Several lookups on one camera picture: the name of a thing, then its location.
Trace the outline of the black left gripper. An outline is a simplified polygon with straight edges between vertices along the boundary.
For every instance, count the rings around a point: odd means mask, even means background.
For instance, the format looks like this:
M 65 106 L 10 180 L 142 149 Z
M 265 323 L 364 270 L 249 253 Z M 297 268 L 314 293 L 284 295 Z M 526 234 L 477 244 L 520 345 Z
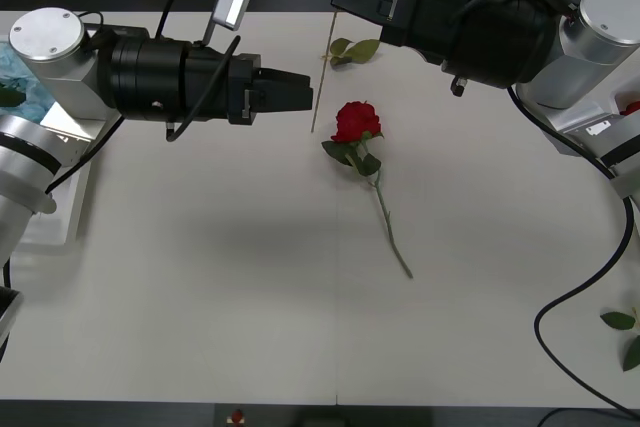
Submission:
M 209 47 L 192 49 L 185 62 L 185 103 L 190 110 L 205 92 L 223 58 Z M 234 55 L 220 74 L 213 92 L 196 115 L 196 121 L 228 120 L 234 125 L 252 125 L 255 113 L 304 112 L 312 109 L 313 90 L 310 77 L 302 74 L 261 67 L 259 54 Z M 267 87 L 250 94 L 254 74 Z

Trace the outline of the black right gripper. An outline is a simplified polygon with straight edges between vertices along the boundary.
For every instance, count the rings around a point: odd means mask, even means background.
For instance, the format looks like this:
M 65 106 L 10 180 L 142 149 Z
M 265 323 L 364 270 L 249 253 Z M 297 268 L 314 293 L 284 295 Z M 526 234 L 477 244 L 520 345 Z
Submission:
M 467 67 L 463 22 L 454 15 L 469 0 L 332 0 L 332 6 L 382 26 L 380 41 L 408 47 L 429 63 Z

